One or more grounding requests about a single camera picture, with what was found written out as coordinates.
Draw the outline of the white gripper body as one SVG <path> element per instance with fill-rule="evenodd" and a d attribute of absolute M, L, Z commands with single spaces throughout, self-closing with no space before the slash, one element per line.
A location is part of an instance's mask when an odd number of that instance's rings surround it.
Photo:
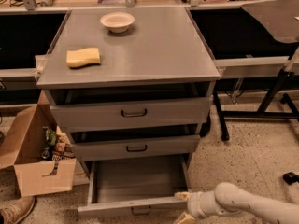
<path fill-rule="evenodd" d="M 213 191 L 194 192 L 188 200 L 188 212 L 196 218 L 206 218 L 215 214 L 216 203 Z"/>

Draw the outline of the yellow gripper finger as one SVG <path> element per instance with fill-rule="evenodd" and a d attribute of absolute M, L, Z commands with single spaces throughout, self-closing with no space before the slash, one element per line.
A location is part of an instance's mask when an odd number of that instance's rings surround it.
<path fill-rule="evenodd" d="M 187 212 L 183 212 L 173 224 L 195 224 L 195 218 Z"/>
<path fill-rule="evenodd" d="M 183 191 L 183 192 L 176 192 L 174 194 L 174 196 L 178 199 L 184 200 L 184 201 L 188 201 L 191 194 L 187 191 Z"/>

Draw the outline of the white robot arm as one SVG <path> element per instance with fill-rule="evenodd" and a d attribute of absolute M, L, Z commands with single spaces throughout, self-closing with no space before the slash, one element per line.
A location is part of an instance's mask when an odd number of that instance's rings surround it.
<path fill-rule="evenodd" d="M 249 212 L 269 224 L 299 224 L 299 206 L 249 193 L 232 183 L 222 182 L 208 192 L 177 192 L 187 203 L 174 224 L 195 224 L 210 216 L 241 217 Z"/>

